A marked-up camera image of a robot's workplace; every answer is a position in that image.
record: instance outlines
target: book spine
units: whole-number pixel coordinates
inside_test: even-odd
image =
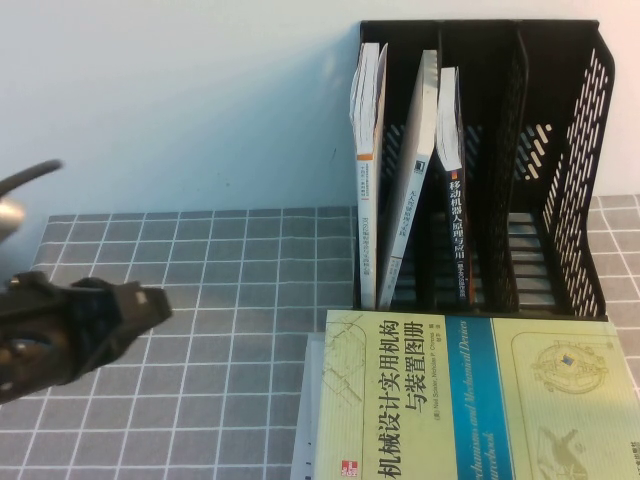
[[[360,252],[360,306],[373,310],[376,306],[376,237],[377,195],[373,154],[358,155],[358,242]]]
[[[413,172],[411,173],[411,177],[407,185],[407,192],[402,204],[402,215],[396,227],[396,234],[393,239],[391,258],[389,259],[388,266],[384,272],[384,280],[380,290],[380,300],[378,302],[379,310],[389,310],[389,307],[391,306],[393,293],[395,292],[396,283],[398,282],[398,275],[400,274],[400,266],[402,265],[404,252],[407,249],[407,242],[409,241],[409,233],[411,232],[411,226],[413,225],[413,218],[415,217],[416,210],[418,208],[418,200],[420,199],[420,192],[422,191],[422,184],[424,183],[426,169],[427,162],[417,160]]]
[[[446,210],[451,235],[451,255],[455,266],[456,300],[459,305],[470,306],[472,303],[471,255],[469,249],[464,168],[446,172],[446,178]]]

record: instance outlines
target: table surface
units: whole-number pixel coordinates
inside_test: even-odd
[[[113,365],[0,408],[0,480],[285,480],[306,334],[350,308],[349,207],[51,217],[35,265],[163,286],[175,316]],[[638,199],[594,199],[590,246],[640,379]]]

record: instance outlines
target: black mesh file organizer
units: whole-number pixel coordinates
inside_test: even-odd
[[[421,52],[437,49],[440,66],[460,68],[471,311],[606,320],[587,240],[614,80],[598,22],[371,21],[362,22],[361,41],[389,44],[380,211]],[[437,163],[429,167],[392,310],[461,312]],[[358,307],[357,272],[355,279]]]

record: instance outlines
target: white wall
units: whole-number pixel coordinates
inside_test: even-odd
[[[600,19],[617,71],[598,193],[638,192],[639,13],[634,0],[3,0],[0,175],[66,168],[15,195],[30,220],[0,272],[28,266],[54,213],[353,203],[362,19]]]

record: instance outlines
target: yellow-green book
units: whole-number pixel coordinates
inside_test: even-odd
[[[605,322],[330,311],[314,480],[640,479]]]

